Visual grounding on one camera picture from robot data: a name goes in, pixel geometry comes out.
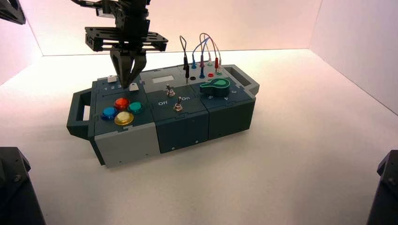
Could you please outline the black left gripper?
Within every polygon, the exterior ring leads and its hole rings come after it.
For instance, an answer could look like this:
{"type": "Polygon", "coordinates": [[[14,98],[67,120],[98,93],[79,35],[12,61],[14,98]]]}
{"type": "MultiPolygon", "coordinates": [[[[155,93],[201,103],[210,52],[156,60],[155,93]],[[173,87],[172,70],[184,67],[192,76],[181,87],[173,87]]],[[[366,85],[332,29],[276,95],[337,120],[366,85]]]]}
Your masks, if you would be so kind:
{"type": "Polygon", "coordinates": [[[85,1],[98,17],[115,20],[114,27],[85,27],[85,42],[95,52],[110,51],[121,86],[126,89],[146,66],[146,52],[166,50],[168,40],[149,30],[149,0],[85,1]]]}

